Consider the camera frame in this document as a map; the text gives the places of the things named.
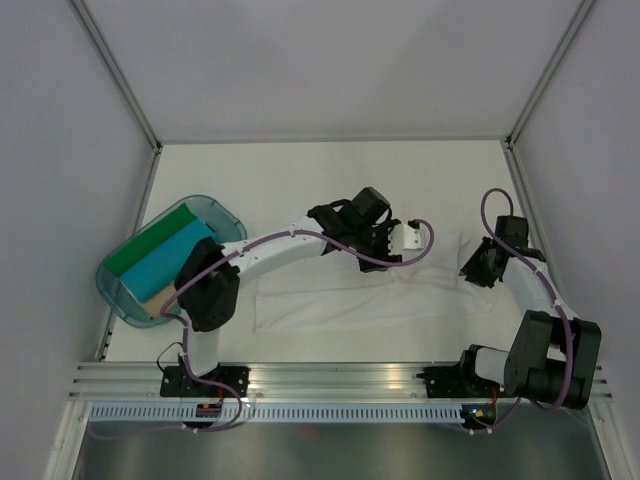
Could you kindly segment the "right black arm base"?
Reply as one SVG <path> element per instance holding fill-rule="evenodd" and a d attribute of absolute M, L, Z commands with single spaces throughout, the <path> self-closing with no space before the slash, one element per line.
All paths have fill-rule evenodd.
<path fill-rule="evenodd" d="M 427 397 L 431 399 L 491 399 L 500 392 L 498 383 L 457 365 L 425 367 L 416 377 L 423 381 Z"/>

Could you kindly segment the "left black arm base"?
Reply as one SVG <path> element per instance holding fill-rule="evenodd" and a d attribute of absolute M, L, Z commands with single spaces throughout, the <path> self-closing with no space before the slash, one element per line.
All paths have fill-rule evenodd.
<path fill-rule="evenodd" d="M 222 364 L 213 372 L 194 380 L 184 366 L 168 366 L 163 370 L 160 386 L 162 398 L 222 398 L 234 399 L 247 395 L 250 369 L 245 366 Z"/>

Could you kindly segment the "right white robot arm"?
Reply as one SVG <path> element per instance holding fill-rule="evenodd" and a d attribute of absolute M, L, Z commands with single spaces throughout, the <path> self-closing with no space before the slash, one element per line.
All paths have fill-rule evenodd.
<path fill-rule="evenodd" d="M 491 383 L 550 408 L 583 409 L 601 345 L 599 326 L 582 320 L 552 283 L 542 252 L 529 246 L 525 218 L 502 215 L 461 269 L 476 286 L 507 287 L 523 314 L 509 350 L 471 345 L 456 371 L 459 388 L 478 395 Z"/>

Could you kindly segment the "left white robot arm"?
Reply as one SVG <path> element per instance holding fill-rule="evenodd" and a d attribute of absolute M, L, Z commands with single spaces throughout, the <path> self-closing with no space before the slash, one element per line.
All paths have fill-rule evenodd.
<path fill-rule="evenodd" d="M 354 251 L 363 273 L 383 271 L 402 261 L 390 252 L 390 237 L 399 224 L 388 200 L 366 187 L 351 200 L 311 208 L 282 232 L 223 244 L 210 237 L 198 241 L 174 280 L 176 301 L 189 323 L 184 385 L 198 396 L 216 389 L 220 329 L 234 316 L 243 287 L 334 251 Z"/>

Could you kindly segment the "white t shirt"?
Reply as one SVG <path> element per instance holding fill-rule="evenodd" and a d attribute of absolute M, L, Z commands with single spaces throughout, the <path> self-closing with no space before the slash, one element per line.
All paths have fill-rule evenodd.
<path fill-rule="evenodd" d="M 254 331 L 357 329 L 489 313 L 491 296 L 459 277 L 468 242 L 460 230 L 444 233 L 426 258 L 387 271 L 362 273 L 343 252 L 278 269 L 258 280 Z"/>

